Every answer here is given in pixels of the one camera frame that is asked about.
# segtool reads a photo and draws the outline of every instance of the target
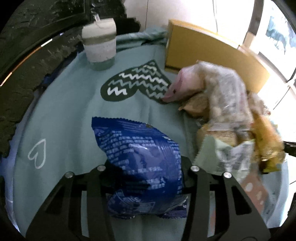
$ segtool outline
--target blue plastic package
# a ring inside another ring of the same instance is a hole
[[[92,118],[98,146],[116,175],[117,188],[108,198],[111,216],[123,219],[141,214],[185,218],[179,145],[151,125],[113,118]]]

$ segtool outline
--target silver screw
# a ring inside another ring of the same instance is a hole
[[[71,178],[74,176],[74,173],[73,172],[67,172],[65,173],[65,178]]]
[[[231,178],[232,175],[231,175],[231,173],[229,173],[229,172],[225,172],[225,173],[224,173],[224,177],[226,177],[226,178]]]
[[[193,172],[198,172],[200,170],[200,168],[198,166],[192,166],[192,167],[190,167],[190,169]]]
[[[104,165],[100,165],[97,167],[97,169],[99,172],[103,172],[103,171],[105,171],[106,167]]]

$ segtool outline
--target cardboard box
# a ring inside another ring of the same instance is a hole
[[[236,70],[247,90],[258,93],[270,77],[251,52],[216,33],[179,20],[169,20],[166,70],[179,71],[197,60]]]

